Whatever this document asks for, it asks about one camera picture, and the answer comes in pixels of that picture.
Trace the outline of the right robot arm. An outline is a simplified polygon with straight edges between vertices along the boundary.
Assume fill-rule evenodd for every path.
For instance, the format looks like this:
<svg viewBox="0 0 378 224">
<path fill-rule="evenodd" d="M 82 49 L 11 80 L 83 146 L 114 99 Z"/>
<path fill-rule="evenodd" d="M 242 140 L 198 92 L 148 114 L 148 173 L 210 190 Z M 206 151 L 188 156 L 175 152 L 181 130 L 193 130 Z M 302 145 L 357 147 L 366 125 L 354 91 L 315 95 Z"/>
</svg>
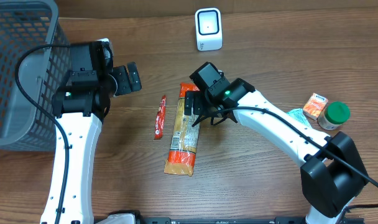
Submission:
<svg viewBox="0 0 378 224">
<path fill-rule="evenodd" d="M 305 223 L 342 222 L 349 204 L 367 184 L 366 168 L 347 134 L 330 136 L 299 123 L 240 78 L 192 81 L 199 89 L 195 113 L 230 118 L 255 130 L 299 166 L 302 192 L 311 205 Z"/>
</svg>

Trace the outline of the teal tissue pack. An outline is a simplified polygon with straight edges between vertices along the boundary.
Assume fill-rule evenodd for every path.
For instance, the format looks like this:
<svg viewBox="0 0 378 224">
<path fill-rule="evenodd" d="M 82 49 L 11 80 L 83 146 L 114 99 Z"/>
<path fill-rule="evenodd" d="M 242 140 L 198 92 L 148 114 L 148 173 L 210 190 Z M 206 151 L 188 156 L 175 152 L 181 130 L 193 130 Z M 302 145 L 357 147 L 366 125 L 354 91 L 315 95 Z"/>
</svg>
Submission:
<svg viewBox="0 0 378 224">
<path fill-rule="evenodd" d="M 311 128 L 311 124 L 307 120 L 306 116 L 303 114 L 303 110 L 301 108 L 293 109 L 287 114 L 292 117 L 294 120 L 298 121 L 299 123 L 304 124 L 305 126 Z"/>
</svg>

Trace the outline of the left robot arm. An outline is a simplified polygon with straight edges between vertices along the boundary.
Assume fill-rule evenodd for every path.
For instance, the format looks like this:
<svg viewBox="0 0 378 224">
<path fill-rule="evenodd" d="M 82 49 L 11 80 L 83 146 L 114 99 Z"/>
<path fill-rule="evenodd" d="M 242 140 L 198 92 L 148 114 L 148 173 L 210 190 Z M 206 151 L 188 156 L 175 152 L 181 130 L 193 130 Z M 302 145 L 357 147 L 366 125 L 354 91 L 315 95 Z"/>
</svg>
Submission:
<svg viewBox="0 0 378 224">
<path fill-rule="evenodd" d="M 111 98 L 141 90 L 135 62 L 107 69 L 76 68 L 52 97 L 56 147 L 41 223 L 93 223 L 95 150 Z"/>
</svg>

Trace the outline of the spaghetti pack orange ends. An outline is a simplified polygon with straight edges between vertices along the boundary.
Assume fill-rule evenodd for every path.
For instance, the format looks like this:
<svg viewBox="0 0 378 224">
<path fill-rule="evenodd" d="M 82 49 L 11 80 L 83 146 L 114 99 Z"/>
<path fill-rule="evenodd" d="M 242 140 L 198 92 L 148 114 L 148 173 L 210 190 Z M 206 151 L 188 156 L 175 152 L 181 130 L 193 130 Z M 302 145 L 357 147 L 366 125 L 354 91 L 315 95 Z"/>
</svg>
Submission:
<svg viewBox="0 0 378 224">
<path fill-rule="evenodd" d="M 192 126 L 198 115 L 184 114 L 187 91 L 198 91 L 198 88 L 190 83 L 180 84 L 172 141 L 164 167 L 166 174 L 193 175 L 200 125 Z"/>
</svg>

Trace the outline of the orange tissue pack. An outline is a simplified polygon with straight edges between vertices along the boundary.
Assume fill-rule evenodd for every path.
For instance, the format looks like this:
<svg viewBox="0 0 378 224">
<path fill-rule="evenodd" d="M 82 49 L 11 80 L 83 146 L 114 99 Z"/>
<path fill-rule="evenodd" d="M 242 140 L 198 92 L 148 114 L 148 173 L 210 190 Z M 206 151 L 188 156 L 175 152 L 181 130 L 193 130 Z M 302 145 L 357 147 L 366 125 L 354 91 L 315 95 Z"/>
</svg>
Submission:
<svg viewBox="0 0 378 224">
<path fill-rule="evenodd" d="M 328 103 L 328 99 L 313 93 L 303 107 L 303 113 L 313 120 L 317 120 Z"/>
</svg>

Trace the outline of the red chocolate bar wrapper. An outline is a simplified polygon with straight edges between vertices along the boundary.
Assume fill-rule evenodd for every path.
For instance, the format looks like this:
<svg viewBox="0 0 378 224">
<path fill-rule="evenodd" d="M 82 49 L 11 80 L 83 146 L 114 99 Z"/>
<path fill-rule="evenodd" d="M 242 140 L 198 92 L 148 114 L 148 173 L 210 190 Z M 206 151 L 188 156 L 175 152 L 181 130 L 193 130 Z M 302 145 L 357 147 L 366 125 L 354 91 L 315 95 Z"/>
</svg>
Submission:
<svg viewBox="0 0 378 224">
<path fill-rule="evenodd" d="M 155 120 L 155 140 L 159 140 L 163 137 L 164 122 L 165 122 L 165 111 L 166 111 L 166 96 L 161 98 L 156 120 Z"/>
</svg>

